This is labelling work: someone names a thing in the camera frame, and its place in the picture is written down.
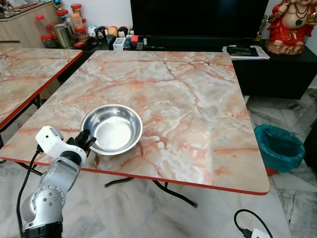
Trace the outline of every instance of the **marble tabletop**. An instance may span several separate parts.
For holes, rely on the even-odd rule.
[[[79,50],[0,48],[0,128],[82,54]]]
[[[143,121],[140,142],[91,153],[84,171],[265,195],[270,185],[228,54],[95,52],[1,149],[29,163],[45,125],[75,137],[85,115],[123,104]],[[35,163],[48,165],[42,154]]]

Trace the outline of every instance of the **marble floor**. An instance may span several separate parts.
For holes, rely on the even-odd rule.
[[[308,91],[301,100],[250,97],[247,106],[254,126],[273,124],[304,141],[317,118],[314,93]],[[4,142],[35,110],[29,108],[1,134]],[[16,163],[0,165],[0,237],[18,237],[15,206],[25,174],[26,170]],[[134,179],[104,188],[105,183],[119,178],[79,174],[63,210],[64,238],[239,238],[242,236],[233,216],[241,208],[262,217],[274,238],[317,237],[317,173],[304,162],[289,173],[271,177],[271,190],[266,196],[169,184],[170,189],[197,202],[197,208],[163,192],[149,180]],[[39,180],[31,174],[23,198]],[[238,223],[264,231],[250,214],[240,214]]]

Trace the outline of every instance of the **red statue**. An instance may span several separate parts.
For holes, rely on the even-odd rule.
[[[283,0],[273,8],[268,51],[275,54],[295,55],[305,48],[304,36],[312,36],[317,25],[317,0]]]

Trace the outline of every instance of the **table edge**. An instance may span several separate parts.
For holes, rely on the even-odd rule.
[[[25,100],[19,107],[11,112],[3,121],[0,122],[0,129],[3,128],[13,117],[15,117],[23,108],[25,108],[38,94],[40,94],[45,88],[47,88],[58,76],[60,76],[68,67],[70,67],[76,60],[82,55],[81,51],[74,59],[72,59],[67,65],[65,65],[59,72],[57,72],[51,79],[49,79],[42,87],[40,87],[35,93],[33,93],[27,100]]]
[[[31,161],[25,161],[25,160],[17,160],[12,158],[5,158],[2,157],[0,154],[0,158],[3,160],[18,162],[18,163],[27,163],[29,164]],[[42,163],[42,162],[34,162],[35,165],[42,165],[42,166],[49,166],[49,163]],[[155,180],[155,181],[161,181],[161,182],[170,182],[175,184],[181,184],[181,185],[189,185],[194,187],[204,187],[209,189],[215,189],[215,190],[222,190],[222,191],[228,191],[228,192],[236,192],[236,193],[243,193],[243,194],[250,194],[250,195],[258,195],[258,196],[264,196],[267,195],[270,192],[270,183],[267,178],[267,182],[269,184],[268,191],[263,192],[256,192],[256,191],[248,191],[248,190],[240,190],[240,189],[234,189],[234,188],[228,188],[228,187],[219,187],[219,186],[213,186],[213,185],[206,185],[206,184],[200,184],[200,183],[194,183],[194,182],[185,182],[185,181],[177,181],[177,180],[171,180],[171,179],[165,179],[165,178],[155,178],[155,177],[149,177],[149,176],[142,176],[142,175],[130,175],[120,172],[111,172],[111,171],[103,171],[103,170],[96,170],[96,169],[88,169],[88,168],[80,168],[81,171],[86,172],[92,172],[92,173],[99,173],[99,174],[107,174],[107,175],[117,175],[117,176],[123,176],[123,177],[132,177],[136,179],[147,179],[147,180]]]

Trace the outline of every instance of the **black tv screen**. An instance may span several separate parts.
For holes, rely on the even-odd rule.
[[[255,38],[268,0],[131,0],[134,33]]]

